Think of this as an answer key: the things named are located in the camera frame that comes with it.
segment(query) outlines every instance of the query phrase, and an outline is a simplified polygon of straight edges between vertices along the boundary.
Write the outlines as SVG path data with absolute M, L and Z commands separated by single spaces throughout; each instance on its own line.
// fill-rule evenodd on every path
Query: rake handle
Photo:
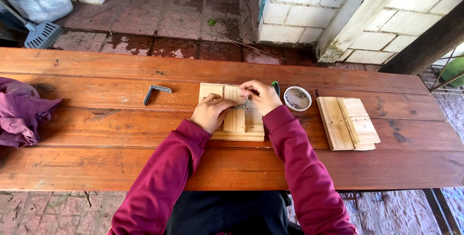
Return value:
M 15 17 L 17 17 L 24 25 L 27 25 L 27 21 L 23 19 L 16 11 L 14 11 L 12 8 L 10 8 L 3 0 L 0 0 L 0 5 L 2 5 L 4 8 L 6 8 L 11 14 L 13 14 Z

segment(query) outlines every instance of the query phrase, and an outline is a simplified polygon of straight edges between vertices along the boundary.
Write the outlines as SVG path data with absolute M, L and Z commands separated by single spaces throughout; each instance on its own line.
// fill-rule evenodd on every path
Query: maroon sweatshirt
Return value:
M 263 118 L 305 234 L 357 234 L 324 165 L 306 132 L 288 108 Z M 211 134 L 183 120 L 143 167 L 111 221 L 109 235 L 162 235 L 176 200 L 200 162 Z

